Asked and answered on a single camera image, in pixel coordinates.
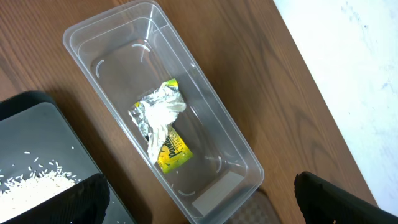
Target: brown object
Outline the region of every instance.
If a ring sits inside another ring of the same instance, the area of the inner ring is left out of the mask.
[[[2,0],[0,100],[55,98],[139,223],[185,223],[63,46],[66,28],[126,1]],[[375,205],[271,0],[159,0],[262,164],[283,223],[303,223],[295,175],[308,170]]]
[[[225,224],[281,224],[267,195],[259,190]]]

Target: white rice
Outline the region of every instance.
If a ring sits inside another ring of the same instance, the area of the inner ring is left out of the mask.
[[[36,205],[52,198],[64,190],[75,185],[68,179],[66,172],[50,171],[48,174],[40,173],[41,178],[30,173],[30,178],[23,179],[23,175],[16,177],[20,182],[12,179],[4,183],[9,190],[0,191],[0,223],[3,223]]]

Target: wooden table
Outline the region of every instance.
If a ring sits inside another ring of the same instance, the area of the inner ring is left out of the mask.
[[[0,100],[52,95],[139,223],[184,223],[62,43],[68,27],[124,2],[0,0]],[[284,223],[303,223],[293,181],[304,170],[376,204],[271,0],[159,4],[260,160]]]

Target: yellow packaging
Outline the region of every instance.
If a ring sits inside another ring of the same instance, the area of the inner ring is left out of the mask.
[[[157,163],[163,173],[167,174],[171,170],[182,165],[193,156],[191,150],[184,143],[180,135],[169,126],[169,135],[160,150]]]

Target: black tray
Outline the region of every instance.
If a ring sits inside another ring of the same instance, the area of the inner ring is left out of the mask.
[[[40,91],[27,91],[0,103],[0,190],[11,177],[30,171],[56,170],[55,161],[63,171],[77,175],[73,179],[85,180],[101,173],[94,160],[77,138],[54,100]],[[105,224],[135,223],[112,186]]]

